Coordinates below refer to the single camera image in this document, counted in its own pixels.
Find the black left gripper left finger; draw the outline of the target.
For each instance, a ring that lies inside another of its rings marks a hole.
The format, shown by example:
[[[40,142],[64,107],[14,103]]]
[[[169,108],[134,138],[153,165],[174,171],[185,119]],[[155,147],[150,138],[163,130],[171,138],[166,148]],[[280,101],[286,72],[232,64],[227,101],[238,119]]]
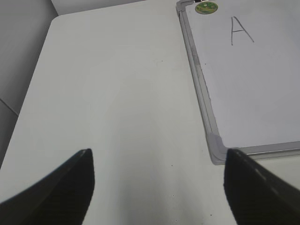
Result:
[[[80,150],[39,182],[1,202],[0,223],[81,225],[94,187],[92,150]]]

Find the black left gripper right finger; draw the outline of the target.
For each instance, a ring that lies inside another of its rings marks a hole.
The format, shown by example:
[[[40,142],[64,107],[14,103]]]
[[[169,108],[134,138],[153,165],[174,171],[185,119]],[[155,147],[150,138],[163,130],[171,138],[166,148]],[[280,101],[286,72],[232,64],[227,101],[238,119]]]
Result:
[[[227,151],[224,190],[239,225],[300,223],[300,191],[241,150]]]

